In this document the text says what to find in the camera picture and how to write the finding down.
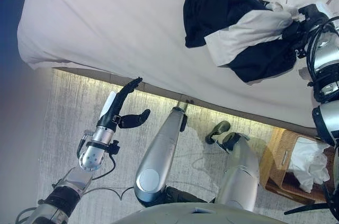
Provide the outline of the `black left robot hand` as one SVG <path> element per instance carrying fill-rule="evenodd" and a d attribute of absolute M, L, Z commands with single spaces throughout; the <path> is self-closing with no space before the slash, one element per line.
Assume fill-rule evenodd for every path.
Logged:
<path fill-rule="evenodd" d="M 138 77 L 125 85 L 113 99 L 108 111 L 98 120 L 97 126 L 102 126 L 116 132 L 117 126 L 120 129 L 130 129 L 141 126 L 149 117 L 150 109 L 146 109 L 142 114 L 120 115 L 120 111 L 128 94 L 132 93 L 142 82 Z"/>

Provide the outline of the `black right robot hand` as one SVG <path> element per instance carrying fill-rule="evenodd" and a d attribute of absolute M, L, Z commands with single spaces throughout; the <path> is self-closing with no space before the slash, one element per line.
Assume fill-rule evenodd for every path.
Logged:
<path fill-rule="evenodd" d="M 297 10 L 298 17 L 282 32 L 282 39 L 291 44 L 292 51 L 303 52 L 310 38 L 329 17 L 316 4 L 309 4 Z"/>

